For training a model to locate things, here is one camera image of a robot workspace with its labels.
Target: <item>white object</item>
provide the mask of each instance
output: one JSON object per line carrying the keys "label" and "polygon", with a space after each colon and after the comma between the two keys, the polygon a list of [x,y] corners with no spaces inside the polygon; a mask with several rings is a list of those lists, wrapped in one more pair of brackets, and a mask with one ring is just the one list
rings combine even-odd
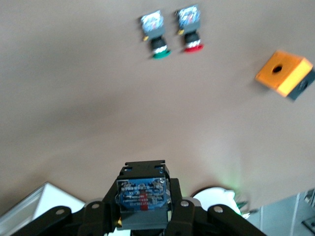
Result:
{"label": "white object", "polygon": [[195,194],[193,198],[200,201],[201,207],[208,211],[208,208],[217,204],[223,204],[232,208],[236,213],[241,214],[234,200],[235,192],[220,187],[207,188]]}
{"label": "white object", "polygon": [[84,206],[84,202],[47,182],[0,217],[0,236],[13,234],[56,206],[69,207],[74,213]]}

